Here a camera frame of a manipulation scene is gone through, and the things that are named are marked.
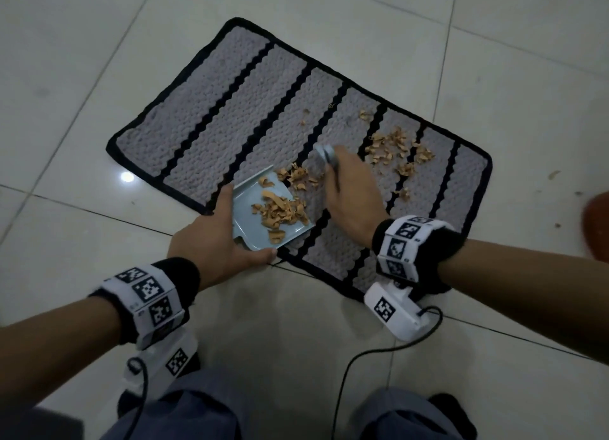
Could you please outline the light blue small dustpan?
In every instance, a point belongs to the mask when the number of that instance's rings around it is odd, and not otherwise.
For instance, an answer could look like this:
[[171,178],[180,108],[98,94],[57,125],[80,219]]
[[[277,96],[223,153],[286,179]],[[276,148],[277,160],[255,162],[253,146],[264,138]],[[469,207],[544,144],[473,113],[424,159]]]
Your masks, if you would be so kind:
[[288,187],[283,182],[278,180],[272,166],[263,168],[253,176],[234,187],[232,196],[232,236],[235,239],[241,239],[252,251],[258,251],[266,248],[278,249],[285,245],[283,244],[280,247],[273,247],[270,244],[266,230],[260,224],[259,217],[257,215],[253,215],[251,212],[252,210],[250,205],[257,200],[257,197],[254,195],[254,185],[258,178],[264,175],[268,176],[272,181],[278,183],[280,187],[286,188],[286,190],[291,193]]

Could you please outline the small grey hand brush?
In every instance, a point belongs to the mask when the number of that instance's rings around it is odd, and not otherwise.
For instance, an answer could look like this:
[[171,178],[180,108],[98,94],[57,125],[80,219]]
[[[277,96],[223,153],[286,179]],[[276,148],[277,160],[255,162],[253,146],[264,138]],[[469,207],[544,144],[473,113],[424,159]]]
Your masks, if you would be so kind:
[[336,156],[336,152],[334,151],[334,147],[331,145],[323,145],[323,144],[315,144],[314,149],[317,154],[321,157],[326,165],[329,165],[334,172],[334,180],[336,182],[336,189],[340,191],[340,182],[339,182],[339,159]]

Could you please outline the grey black striped floor mat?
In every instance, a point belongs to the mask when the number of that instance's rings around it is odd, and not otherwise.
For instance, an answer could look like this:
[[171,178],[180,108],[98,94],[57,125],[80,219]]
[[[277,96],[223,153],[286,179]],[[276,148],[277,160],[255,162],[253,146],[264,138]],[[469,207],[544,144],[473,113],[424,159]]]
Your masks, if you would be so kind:
[[439,217],[467,235],[490,181],[489,153],[365,90],[245,19],[227,21],[105,150],[156,190],[201,214],[226,183],[262,168],[322,173],[314,144],[373,159],[401,133],[377,182],[393,217]]

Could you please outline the person's left hand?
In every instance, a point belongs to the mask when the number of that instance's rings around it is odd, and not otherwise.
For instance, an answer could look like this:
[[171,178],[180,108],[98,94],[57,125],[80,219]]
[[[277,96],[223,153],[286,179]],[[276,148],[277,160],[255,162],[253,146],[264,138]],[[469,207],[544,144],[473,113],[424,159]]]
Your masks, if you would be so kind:
[[168,258],[190,261],[199,272],[199,291],[223,283],[244,271],[261,266],[239,266],[232,237],[233,184],[223,186],[212,215],[198,216],[172,238]]

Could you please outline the person's grey trousers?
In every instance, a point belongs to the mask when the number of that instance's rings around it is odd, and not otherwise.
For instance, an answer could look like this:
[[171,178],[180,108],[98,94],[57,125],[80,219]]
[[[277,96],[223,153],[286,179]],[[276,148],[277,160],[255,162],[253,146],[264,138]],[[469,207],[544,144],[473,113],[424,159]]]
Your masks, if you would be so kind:
[[[245,440],[245,422],[244,399],[217,371],[200,369],[147,404],[129,440]],[[348,433],[353,440],[463,440],[428,398],[396,387],[370,394]]]

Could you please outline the person's right hand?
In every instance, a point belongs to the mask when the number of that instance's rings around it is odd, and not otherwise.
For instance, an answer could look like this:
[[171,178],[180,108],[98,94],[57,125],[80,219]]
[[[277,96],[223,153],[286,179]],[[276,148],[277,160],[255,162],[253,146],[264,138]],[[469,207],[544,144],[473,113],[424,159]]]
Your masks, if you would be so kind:
[[370,165],[357,155],[356,193],[326,193],[326,207],[354,243],[371,249],[377,227],[389,219]]

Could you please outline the person's black shoe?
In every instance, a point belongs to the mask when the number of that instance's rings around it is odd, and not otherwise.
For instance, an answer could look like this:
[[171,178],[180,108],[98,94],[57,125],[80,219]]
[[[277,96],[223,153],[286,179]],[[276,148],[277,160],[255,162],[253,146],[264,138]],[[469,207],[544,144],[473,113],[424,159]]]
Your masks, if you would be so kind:
[[477,440],[476,427],[453,395],[447,393],[434,394],[428,398],[428,402],[439,409],[452,422],[463,440]]

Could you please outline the person's right forearm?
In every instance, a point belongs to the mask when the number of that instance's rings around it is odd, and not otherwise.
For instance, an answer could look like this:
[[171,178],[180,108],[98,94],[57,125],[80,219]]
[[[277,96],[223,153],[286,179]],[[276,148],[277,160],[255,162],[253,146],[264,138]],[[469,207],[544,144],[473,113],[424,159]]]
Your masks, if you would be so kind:
[[609,366],[609,263],[469,239],[437,271],[453,289]]

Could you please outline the orange round object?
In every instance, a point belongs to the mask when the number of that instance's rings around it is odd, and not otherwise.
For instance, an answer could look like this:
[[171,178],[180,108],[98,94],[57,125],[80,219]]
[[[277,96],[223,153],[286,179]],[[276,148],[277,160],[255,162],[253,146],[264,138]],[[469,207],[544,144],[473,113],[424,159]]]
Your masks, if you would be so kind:
[[583,208],[582,234],[592,257],[609,263],[609,191],[591,198]]

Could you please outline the scattered spread of brown shavings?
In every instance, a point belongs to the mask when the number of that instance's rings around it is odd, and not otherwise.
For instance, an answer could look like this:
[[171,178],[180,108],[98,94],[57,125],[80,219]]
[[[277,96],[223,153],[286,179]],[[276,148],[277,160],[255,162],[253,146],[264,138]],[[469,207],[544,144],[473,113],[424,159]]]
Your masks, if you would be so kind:
[[386,206],[396,199],[408,201],[410,191],[404,183],[435,158],[422,142],[425,127],[392,109],[383,111],[377,122],[366,140],[363,160],[370,165]]

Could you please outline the left wristband with marker tags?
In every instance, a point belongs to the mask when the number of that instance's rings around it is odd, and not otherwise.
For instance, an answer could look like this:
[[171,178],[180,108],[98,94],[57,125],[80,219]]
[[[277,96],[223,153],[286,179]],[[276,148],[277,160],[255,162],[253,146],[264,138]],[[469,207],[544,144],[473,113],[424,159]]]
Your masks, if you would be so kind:
[[119,344],[143,351],[190,319],[200,273],[190,260],[174,257],[132,267],[105,279],[89,297],[109,302],[119,315]]

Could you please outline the heap of brown shavings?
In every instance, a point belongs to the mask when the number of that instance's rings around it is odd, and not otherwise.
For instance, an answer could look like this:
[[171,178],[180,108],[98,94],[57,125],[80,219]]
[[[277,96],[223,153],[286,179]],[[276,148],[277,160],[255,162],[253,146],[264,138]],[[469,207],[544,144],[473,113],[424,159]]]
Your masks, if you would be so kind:
[[261,176],[254,185],[257,200],[250,205],[273,247],[286,244],[314,226],[306,214],[305,202],[284,189],[268,176]]

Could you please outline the right wristband with marker tags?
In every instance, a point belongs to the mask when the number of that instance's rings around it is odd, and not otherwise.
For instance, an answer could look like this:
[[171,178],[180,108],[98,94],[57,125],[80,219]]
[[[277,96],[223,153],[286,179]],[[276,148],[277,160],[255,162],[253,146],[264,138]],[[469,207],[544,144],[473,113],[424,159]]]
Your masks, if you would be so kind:
[[440,279],[438,266],[458,253],[466,239],[446,221],[417,215],[388,219],[372,238],[377,273],[399,289],[419,290],[418,297],[446,293],[451,287]]

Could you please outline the person's left forearm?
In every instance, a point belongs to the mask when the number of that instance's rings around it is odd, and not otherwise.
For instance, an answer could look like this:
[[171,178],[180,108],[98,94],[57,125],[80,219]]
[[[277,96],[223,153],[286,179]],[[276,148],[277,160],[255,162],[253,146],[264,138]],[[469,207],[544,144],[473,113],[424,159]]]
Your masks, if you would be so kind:
[[120,337],[117,309],[99,297],[0,327],[0,412],[37,405]]

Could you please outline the wristband with marker tags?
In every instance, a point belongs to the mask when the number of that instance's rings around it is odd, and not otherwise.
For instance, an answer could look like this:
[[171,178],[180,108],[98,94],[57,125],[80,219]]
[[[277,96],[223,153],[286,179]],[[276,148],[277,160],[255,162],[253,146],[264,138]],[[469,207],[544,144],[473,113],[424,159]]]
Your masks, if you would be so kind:
[[132,267],[105,279],[89,297],[109,302],[119,315],[119,344],[143,351],[190,319],[200,273],[190,260],[174,257]]
[[466,239],[446,221],[417,215],[388,219],[372,238],[377,273],[399,289],[419,290],[418,297],[446,293],[451,287],[440,279],[438,266],[458,253]]

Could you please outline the cluster of brown shavings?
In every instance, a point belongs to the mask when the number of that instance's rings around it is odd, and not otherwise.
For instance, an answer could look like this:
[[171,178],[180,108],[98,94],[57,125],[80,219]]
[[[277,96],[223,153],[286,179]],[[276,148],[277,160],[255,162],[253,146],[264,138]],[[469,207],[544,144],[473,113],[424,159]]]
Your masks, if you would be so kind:
[[324,180],[324,172],[311,175],[307,168],[298,166],[295,162],[275,169],[275,174],[280,182],[294,191],[317,189]]

